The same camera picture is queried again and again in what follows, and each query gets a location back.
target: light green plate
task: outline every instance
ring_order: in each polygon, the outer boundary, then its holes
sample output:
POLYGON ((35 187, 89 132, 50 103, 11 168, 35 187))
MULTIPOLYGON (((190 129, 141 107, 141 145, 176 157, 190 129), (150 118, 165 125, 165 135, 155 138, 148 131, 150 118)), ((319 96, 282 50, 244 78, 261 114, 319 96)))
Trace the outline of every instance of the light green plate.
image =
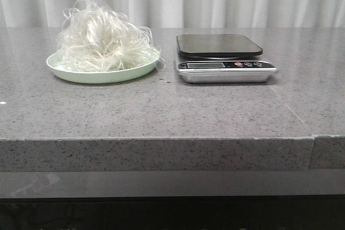
POLYGON ((76 83, 115 83, 135 79, 146 75, 156 67, 156 62, 152 61, 146 65, 114 71, 114 72, 70 72, 54 67, 54 64, 62 59, 59 53, 54 53, 47 58, 47 65, 57 77, 76 83))

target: gray speckled surface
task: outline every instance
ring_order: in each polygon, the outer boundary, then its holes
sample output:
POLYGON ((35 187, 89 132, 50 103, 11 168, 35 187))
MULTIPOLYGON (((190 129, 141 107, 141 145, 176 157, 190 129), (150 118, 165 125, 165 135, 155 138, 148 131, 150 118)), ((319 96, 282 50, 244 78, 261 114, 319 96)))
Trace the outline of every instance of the gray speckled surface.
POLYGON ((58 32, 0 29, 0 171, 303 170, 311 157, 314 167, 344 166, 313 150, 315 135, 345 132, 344 29, 153 29, 165 68, 109 85, 52 74, 45 60, 58 32), (223 32, 256 42, 279 74, 259 84, 182 81, 176 36, 223 32))

